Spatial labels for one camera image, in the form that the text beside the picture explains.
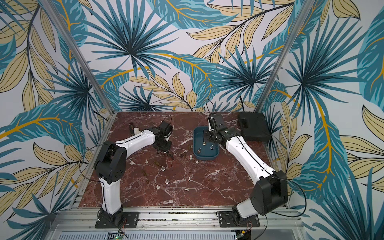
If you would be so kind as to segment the teal plastic storage box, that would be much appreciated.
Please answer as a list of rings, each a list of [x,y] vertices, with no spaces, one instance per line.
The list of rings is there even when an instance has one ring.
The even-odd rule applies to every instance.
[[[213,161],[218,157],[220,146],[212,141],[208,127],[200,126],[194,129],[193,152],[199,161]]]

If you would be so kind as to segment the white pipe elbow fitting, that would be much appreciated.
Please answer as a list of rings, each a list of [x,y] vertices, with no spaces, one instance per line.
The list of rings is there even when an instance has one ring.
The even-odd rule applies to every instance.
[[[138,134],[140,134],[140,133],[141,133],[141,131],[140,131],[139,128],[134,128],[134,134],[135,134],[135,135],[138,135]]]

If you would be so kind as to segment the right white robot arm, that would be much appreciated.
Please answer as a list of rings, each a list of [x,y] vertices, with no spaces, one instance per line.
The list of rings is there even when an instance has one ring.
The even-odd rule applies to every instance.
[[[266,215],[288,201],[288,179],[283,171],[267,165],[246,143],[240,132],[229,128],[221,114],[208,116],[210,140],[219,143],[231,153],[247,171],[254,184],[251,196],[234,206],[242,219]]]

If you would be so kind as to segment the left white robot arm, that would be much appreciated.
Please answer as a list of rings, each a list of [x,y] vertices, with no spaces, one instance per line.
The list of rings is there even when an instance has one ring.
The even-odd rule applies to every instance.
[[[172,146],[169,140],[172,132],[172,125],[163,121],[158,127],[145,129],[125,140],[106,141],[101,145],[94,163],[94,170],[101,182],[103,213],[108,217],[117,217],[122,212],[120,183],[126,171],[128,157],[147,146],[167,153]]]

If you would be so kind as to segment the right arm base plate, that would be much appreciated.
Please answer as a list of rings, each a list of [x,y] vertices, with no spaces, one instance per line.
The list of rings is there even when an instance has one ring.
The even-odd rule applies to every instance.
[[[258,215],[242,218],[234,211],[216,212],[221,228],[253,228],[259,227],[260,221]]]

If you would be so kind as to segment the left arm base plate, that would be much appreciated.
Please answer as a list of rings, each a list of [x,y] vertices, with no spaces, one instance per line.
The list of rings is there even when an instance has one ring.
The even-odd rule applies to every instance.
[[[117,212],[110,215],[103,209],[98,213],[96,229],[135,229],[139,219],[139,212]]]

